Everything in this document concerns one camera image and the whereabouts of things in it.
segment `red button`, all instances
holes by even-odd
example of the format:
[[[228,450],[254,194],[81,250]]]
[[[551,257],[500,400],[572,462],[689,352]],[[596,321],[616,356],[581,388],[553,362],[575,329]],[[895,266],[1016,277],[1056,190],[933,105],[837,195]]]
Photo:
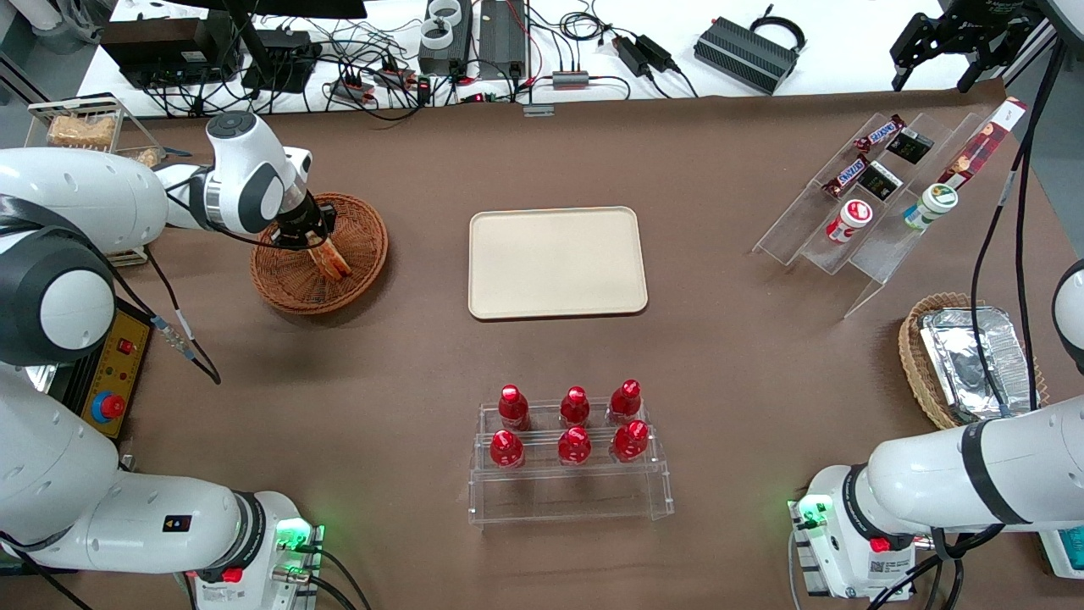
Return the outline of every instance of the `red button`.
[[[125,413],[125,400],[122,397],[111,394],[102,401],[102,416],[108,419],[117,419]]]
[[[891,550],[892,545],[887,538],[870,538],[869,548],[872,548],[874,553],[885,553],[887,550]]]

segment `round wicker basket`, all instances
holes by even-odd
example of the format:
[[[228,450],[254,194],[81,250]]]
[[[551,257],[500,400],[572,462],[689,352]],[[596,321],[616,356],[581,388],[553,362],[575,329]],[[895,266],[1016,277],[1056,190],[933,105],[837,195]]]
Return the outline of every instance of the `round wicker basket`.
[[[903,363],[907,384],[911,385],[911,391],[915,394],[918,405],[922,407],[922,412],[941,430],[963,426],[964,423],[949,410],[949,404],[941,392],[941,384],[938,382],[933,366],[926,355],[922,338],[918,334],[918,317],[934,310],[970,307],[971,299],[966,294],[958,291],[932,294],[915,304],[900,327],[900,361]],[[1035,388],[1038,390],[1040,404],[1045,405],[1049,397],[1038,366],[1035,367]]]
[[[256,289],[273,308],[287,314],[314,315],[338,310],[354,300],[376,280],[388,255],[388,231],[367,203],[341,193],[315,195],[318,204],[331,203],[337,218],[332,239],[351,274],[330,281],[305,250],[253,247],[248,270]],[[259,241],[271,243],[271,224]]]

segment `brown table surface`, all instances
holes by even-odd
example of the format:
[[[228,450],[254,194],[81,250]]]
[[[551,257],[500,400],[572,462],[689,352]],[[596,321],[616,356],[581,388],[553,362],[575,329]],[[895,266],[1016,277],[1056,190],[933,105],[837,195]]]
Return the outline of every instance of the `brown table surface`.
[[[933,430],[904,379],[896,332],[918,299],[967,289],[1016,146],[997,152],[962,191],[959,209],[846,322],[865,285],[857,273],[787,269],[750,248],[873,112],[924,111],[954,125],[1003,98],[985,83],[969,95],[570,104],[542,119],[478,104],[423,111],[390,128],[360,114],[271,117],[283,143],[312,150],[313,192],[353,193],[380,211],[388,264],[346,311],[287,317],[251,286],[248,246],[167,231],[153,247],[223,384],[155,341],[129,425],[139,468],[285,493],[327,525],[328,549],[377,610],[790,608],[785,502],[821,468]],[[163,143],[206,159],[204,122],[153,127]],[[1035,351],[1060,401],[1084,392],[1049,317],[1055,283],[1074,256],[1042,191],[1030,192]],[[645,312],[470,317],[474,213],[593,205],[638,215]],[[1005,224],[1014,218],[1006,213]],[[981,296],[1016,315],[1011,261],[1003,226]],[[168,312],[150,269],[126,274]],[[630,377],[642,381],[666,445],[673,516],[485,533],[468,524],[478,403],[507,382],[541,400],[571,385],[603,394]],[[1045,575],[1035,549],[1016,534],[969,555],[959,608],[1080,608],[1084,584]],[[168,575],[61,580],[99,610],[186,608]],[[0,600],[5,609],[68,608],[30,577],[0,579]]]

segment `chocolate bar wrapper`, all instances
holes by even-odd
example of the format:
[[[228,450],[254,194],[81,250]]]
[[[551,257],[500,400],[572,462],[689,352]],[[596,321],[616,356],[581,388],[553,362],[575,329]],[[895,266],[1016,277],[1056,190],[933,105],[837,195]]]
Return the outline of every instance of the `chocolate bar wrapper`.
[[[868,135],[854,140],[854,147],[859,148],[864,153],[867,153],[870,150],[873,150],[873,147],[876,146],[877,144],[888,140],[889,135],[895,133],[896,131],[903,129],[906,126],[907,124],[904,122],[902,118],[900,118],[899,114],[893,114],[892,119],[886,122],[885,125],[880,126],[879,128],[877,128],[876,131],[874,131]]]
[[[894,173],[889,171],[887,167],[877,163],[876,160],[869,161],[869,167],[862,172],[859,177],[859,183],[865,186],[865,189],[874,194],[877,198],[885,200],[888,195],[892,194],[896,189],[903,185],[903,180],[895,177]]]
[[[854,163],[848,165],[846,169],[839,172],[839,176],[828,180],[828,183],[821,187],[831,196],[839,198],[839,195],[843,194],[847,186],[857,179],[857,177],[861,176],[867,167],[869,167],[869,160],[866,159],[866,155],[860,154],[859,157],[854,159]]]
[[[896,133],[888,144],[888,150],[907,163],[917,165],[933,147],[933,140],[915,131],[911,127],[904,127]]]

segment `clear acrylic shelf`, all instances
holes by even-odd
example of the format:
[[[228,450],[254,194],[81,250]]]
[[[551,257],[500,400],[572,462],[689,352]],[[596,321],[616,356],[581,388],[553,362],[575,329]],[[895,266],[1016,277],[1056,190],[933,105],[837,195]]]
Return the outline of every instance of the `clear acrylic shelf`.
[[[918,164],[912,164],[890,152],[887,144],[878,144],[866,154],[895,174],[903,184],[881,200],[855,180],[839,198],[823,190],[824,184],[839,174],[857,158],[859,150],[853,141],[868,135],[889,121],[883,114],[875,114],[821,170],[810,180],[778,220],[753,246],[753,251],[765,251],[783,264],[791,264],[799,256],[804,256],[828,274],[836,274],[850,262],[869,276],[859,298],[851,304],[844,319],[854,313],[881,287],[903,259],[914,249],[924,231],[917,231],[903,222],[903,211],[918,199],[926,186],[941,176],[953,156],[982,125],[982,117],[969,114],[955,129],[949,129],[926,114],[919,114],[907,126],[933,140],[933,147]],[[843,244],[828,238],[825,230],[839,212],[843,203],[861,198],[874,209],[874,219],[865,228]]]
[[[589,401],[585,428],[591,457],[575,467],[563,466],[557,457],[557,441],[565,432],[558,418],[559,401],[531,403],[531,430],[516,432],[525,451],[525,464],[516,469],[498,468],[490,459],[489,445],[493,433],[502,429],[501,417],[496,404],[481,405],[468,482],[472,524],[620,517],[654,521],[673,514],[667,457],[646,407],[641,407],[638,417],[648,424],[647,451],[622,464],[609,456],[617,428],[605,421],[608,398]]]

